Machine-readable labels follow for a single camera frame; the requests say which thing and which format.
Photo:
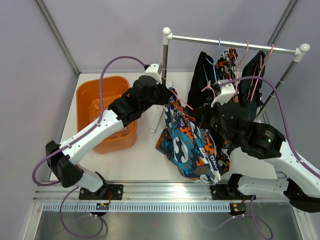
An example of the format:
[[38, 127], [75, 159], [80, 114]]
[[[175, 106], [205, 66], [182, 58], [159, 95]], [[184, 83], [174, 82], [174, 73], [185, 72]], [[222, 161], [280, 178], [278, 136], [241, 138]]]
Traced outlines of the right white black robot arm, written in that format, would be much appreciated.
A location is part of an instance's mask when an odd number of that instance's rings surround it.
[[306, 159], [295, 156], [289, 139], [275, 127], [251, 120], [249, 109], [236, 102], [192, 111], [201, 128], [212, 129], [243, 153], [263, 160], [284, 173], [285, 178], [254, 178], [233, 173], [226, 184], [228, 196], [284, 198], [298, 210], [320, 211], [320, 171]]

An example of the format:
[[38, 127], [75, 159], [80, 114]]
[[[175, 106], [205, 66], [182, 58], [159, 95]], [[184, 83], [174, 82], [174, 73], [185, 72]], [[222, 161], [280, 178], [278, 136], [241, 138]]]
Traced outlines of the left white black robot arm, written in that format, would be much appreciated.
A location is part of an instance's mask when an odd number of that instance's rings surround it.
[[102, 115], [73, 137], [61, 142], [49, 142], [47, 164], [64, 187], [81, 187], [95, 199], [108, 193], [107, 181], [98, 173], [80, 167], [82, 158], [115, 132], [138, 120], [153, 105], [165, 105], [172, 96], [162, 78], [144, 74], [133, 86], [115, 99]]

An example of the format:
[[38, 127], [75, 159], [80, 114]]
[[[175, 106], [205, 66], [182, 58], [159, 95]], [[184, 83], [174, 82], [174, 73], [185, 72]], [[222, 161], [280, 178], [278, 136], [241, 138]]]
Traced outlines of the blue wire hanger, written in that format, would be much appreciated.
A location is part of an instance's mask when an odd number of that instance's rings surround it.
[[210, 61], [207, 57], [205, 58], [206, 61], [207, 61], [210, 65], [212, 65], [212, 70], [213, 70], [213, 76], [214, 76], [214, 82], [215, 82], [215, 83], [218, 81], [218, 79], [217, 79], [217, 72], [216, 72], [216, 60], [217, 60], [217, 56], [218, 56], [218, 53], [219, 53], [220, 47], [221, 47], [221, 38], [218, 37], [217, 40], [218, 40], [218, 50], [217, 50], [217, 52], [216, 52], [215, 57], [213, 58], [212, 61]]

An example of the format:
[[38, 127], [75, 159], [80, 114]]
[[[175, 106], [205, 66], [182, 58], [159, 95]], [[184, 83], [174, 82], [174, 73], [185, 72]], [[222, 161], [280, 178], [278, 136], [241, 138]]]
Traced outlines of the black shorts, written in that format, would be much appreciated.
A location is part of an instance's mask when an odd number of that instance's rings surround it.
[[208, 85], [208, 82], [215, 83], [212, 65], [207, 62], [206, 58], [210, 61], [213, 60], [211, 56], [201, 51], [193, 72], [187, 97], [187, 104], [193, 109], [201, 107], [207, 98], [213, 98], [213, 94], [209, 89], [201, 92]]

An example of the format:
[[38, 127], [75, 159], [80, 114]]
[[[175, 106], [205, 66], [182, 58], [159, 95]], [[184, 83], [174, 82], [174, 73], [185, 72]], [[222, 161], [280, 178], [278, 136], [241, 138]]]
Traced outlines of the pink wire hanger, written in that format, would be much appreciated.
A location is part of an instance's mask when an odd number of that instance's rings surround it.
[[[215, 90], [214, 90], [210, 85], [207, 85], [206, 87], [204, 87], [204, 88], [201, 90], [201, 92], [204, 92], [205, 90], [210, 90], [210, 91], [212, 92], [212, 94], [213, 94], [213, 98], [214, 98], [214, 99], [216, 98], [216, 92], [215, 92]], [[190, 105], [188, 105], [185, 101], [183, 101], [181, 98], [179, 98], [178, 94], [177, 94], [174, 90], [172, 90], [172, 89], [170, 88], [169, 91], [173, 93], [173, 95], [176, 97], [176, 99], [177, 99], [178, 101], [182, 102], [182, 103], [183, 103], [187, 108], [189, 108], [190, 110], [193, 110], [193, 108], [192, 108]]]

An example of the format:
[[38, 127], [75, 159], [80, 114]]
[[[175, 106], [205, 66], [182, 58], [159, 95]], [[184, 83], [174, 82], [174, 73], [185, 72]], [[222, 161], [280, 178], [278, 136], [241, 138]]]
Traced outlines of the blue orange patterned shorts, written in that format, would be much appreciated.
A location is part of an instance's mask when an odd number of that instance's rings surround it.
[[176, 90], [164, 106], [165, 127], [155, 148], [177, 167], [179, 174], [193, 182], [215, 185], [230, 170], [230, 143], [200, 127]]

